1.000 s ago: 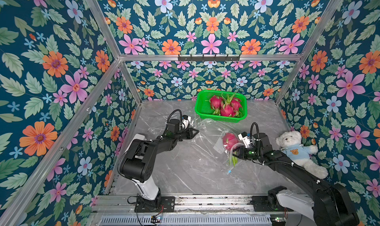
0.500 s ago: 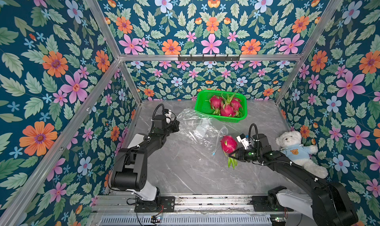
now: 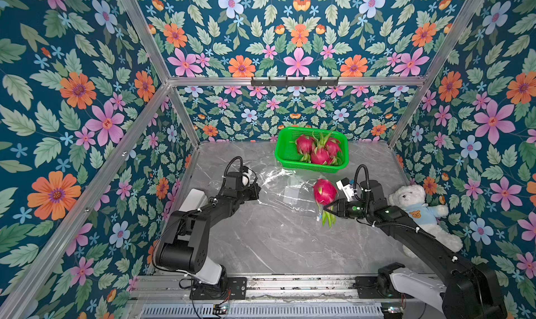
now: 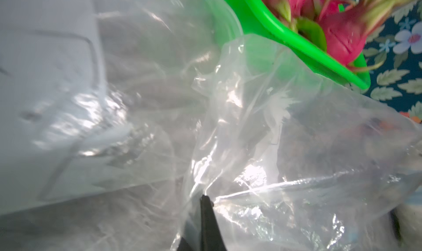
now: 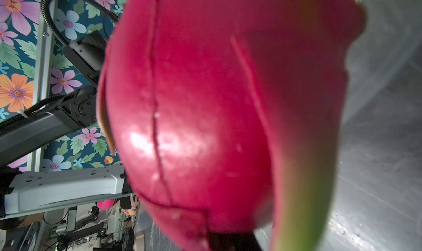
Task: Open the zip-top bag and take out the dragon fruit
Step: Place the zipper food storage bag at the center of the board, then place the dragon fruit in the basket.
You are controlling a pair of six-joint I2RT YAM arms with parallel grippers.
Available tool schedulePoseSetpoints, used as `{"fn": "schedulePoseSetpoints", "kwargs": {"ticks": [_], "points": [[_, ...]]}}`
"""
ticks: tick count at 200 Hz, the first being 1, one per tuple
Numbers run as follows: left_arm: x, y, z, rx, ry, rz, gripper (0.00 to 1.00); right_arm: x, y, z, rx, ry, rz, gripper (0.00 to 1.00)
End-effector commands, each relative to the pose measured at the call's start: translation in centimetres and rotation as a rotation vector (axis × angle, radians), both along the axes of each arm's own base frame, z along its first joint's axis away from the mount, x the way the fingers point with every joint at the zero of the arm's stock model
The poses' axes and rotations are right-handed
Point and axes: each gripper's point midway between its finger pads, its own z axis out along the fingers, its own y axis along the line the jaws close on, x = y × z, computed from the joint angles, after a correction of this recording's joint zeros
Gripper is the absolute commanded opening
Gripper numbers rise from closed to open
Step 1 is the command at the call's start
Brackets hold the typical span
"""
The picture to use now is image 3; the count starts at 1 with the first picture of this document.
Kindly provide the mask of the pink dragon fruit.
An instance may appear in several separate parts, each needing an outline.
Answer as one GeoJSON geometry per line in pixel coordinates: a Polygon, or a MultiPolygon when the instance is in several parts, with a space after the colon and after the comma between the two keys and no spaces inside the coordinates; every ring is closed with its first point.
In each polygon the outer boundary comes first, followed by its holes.
{"type": "Polygon", "coordinates": [[[336,218],[333,214],[326,212],[324,207],[336,200],[338,191],[327,179],[319,179],[315,183],[313,190],[315,202],[320,210],[322,225],[328,225],[328,227],[331,228],[334,225],[336,218]]]}
{"type": "Polygon", "coordinates": [[[310,154],[315,148],[315,138],[312,136],[301,135],[295,141],[297,153],[301,155],[301,162],[310,163],[310,154]]]}
{"type": "Polygon", "coordinates": [[[336,157],[341,152],[340,141],[332,137],[328,138],[325,143],[325,149],[331,158],[336,157]]]}
{"type": "Polygon", "coordinates": [[[315,165],[330,165],[332,157],[324,147],[316,147],[310,154],[311,163],[315,165]]]}

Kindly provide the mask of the clear zip-top bag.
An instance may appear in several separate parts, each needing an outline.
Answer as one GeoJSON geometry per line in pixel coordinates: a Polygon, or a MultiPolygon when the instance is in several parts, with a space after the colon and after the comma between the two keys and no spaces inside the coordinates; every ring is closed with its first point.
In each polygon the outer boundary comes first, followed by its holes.
{"type": "Polygon", "coordinates": [[[314,185],[318,178],[302,175],[291,175],[286,180],[286,186],[283,189],[283,203],[292,208],[303,208],[315,202],[314,185]]]}
{"type": "Polygon", "coordinates": [[[248,171],[251,181],[257,180],[257,183],[263,191],[280,193],[287,187],[290,178],[295,171],[286,170],[279,167],[268,167],[260,171],[250,169],[248,171]]]}

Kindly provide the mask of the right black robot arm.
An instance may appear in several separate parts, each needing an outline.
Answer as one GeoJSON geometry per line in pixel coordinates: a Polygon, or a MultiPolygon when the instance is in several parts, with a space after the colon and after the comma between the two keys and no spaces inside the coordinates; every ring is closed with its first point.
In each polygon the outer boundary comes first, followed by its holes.
{"type": "Polygon", "coordinates": [[[406,252],[422,260],[438,277],[431,279],[393,263],[378,271],[379,293],[410,295],[446,318],[508,316],[495,271],[458,254],[459,237],[437,223],[448,215],[448,207],[429,207],[423,187],[404,186],[385,196],[381,184],[370,178],[362,182],[344,178],[337,186],[345,196],[324,205],[326,214],[378,228],[402,243],[406,252]]]}

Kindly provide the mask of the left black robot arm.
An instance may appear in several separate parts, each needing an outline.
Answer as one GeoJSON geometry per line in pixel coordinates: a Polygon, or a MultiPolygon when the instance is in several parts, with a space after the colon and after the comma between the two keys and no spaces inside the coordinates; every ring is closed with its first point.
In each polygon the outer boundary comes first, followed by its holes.
{"type": "Polygon", "coordinates": [[[157,270],[181,272],[201,284],[227,287],[225,267],[208,256],[211,228],[232,217],[248,201],[259,199],[256,173],[234,157],[226,166],[223,182],[216,196],[193,189],[181,207],[169,218],[166,229],[152,254],[157,270]]]}

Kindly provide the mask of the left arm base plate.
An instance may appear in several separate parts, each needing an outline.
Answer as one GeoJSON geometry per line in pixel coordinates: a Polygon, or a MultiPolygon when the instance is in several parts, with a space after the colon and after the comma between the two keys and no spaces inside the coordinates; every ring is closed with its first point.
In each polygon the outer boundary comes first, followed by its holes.
{"type": "Polygon", "coordinates": [[[247,292],[246,277],[227,277],[216,285],[194,281],[191,288],[191,300],[244,300],[247,292]]]}

